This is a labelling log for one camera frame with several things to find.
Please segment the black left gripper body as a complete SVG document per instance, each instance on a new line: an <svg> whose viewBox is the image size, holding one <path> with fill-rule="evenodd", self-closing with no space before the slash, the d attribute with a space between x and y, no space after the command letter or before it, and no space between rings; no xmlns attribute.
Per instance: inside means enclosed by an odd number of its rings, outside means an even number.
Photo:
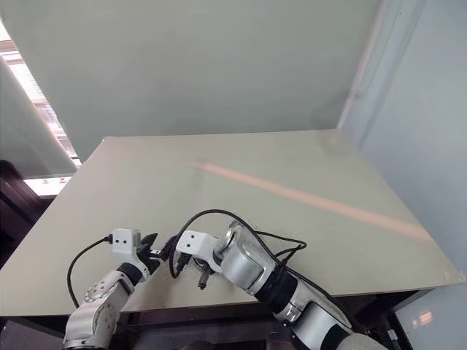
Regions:
<svg viewBox="0 0 467 350"><path fill-rule="evenodd" d="M154 274L161 264L158 259L158 254L153 253L153 250L148 244L138 248L138 258L144 264L149 274Z"/></svg>

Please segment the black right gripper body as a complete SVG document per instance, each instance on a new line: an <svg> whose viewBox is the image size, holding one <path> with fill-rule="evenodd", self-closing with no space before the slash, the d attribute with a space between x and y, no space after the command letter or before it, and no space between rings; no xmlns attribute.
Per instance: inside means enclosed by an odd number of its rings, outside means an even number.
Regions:
<svg viewBox="0 0 467 350"><path fill-rule="evenodd" d="M186 253L180 253L177 258L177 272L180 273L190 261L192 261L200 271L207 271L209 274L212 274L212 269L206 261Z"/></svg>

